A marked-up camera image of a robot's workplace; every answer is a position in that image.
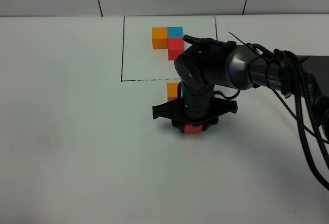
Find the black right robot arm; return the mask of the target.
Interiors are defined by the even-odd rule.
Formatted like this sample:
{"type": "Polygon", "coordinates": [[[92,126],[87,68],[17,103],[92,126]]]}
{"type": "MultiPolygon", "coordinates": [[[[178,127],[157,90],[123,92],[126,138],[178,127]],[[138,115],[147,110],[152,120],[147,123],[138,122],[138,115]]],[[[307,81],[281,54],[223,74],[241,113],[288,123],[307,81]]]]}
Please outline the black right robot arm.
{"type": "Polygon", "coordinates": [[[307,87],[317,126],[328,134],[327,73],[320,66],[327,57],[294,55],[289,51],[269,51],[259,44],[238,45],[184,36],[190,47],[174,61],[180,76],[177,98],[152,108],[153,118],[171,120],[182,133],[201,132],[216,125],[221,115],[236,113],[234,97],[226,97],[215,86],[238,91],[268,87],[288,97],[295,95],[293,70],[298,82],[307,87]]]}

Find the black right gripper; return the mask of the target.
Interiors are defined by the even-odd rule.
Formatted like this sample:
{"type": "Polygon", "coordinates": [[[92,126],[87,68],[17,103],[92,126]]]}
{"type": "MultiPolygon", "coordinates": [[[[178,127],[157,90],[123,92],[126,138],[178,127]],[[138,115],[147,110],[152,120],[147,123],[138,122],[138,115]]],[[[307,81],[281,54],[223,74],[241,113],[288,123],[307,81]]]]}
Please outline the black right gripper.
{"type": "Polygon", "coordinates": [[[153,119],[159,117],[172,121],[172,126],[181,133],[185,125],[203,125],[203,131],[218,124],[218,117],[237,112],[237,102],[214,96],[214,85],[205,85],[196,90],[184,82],[178,85],[178,98],[152,107],[153,119]]]}

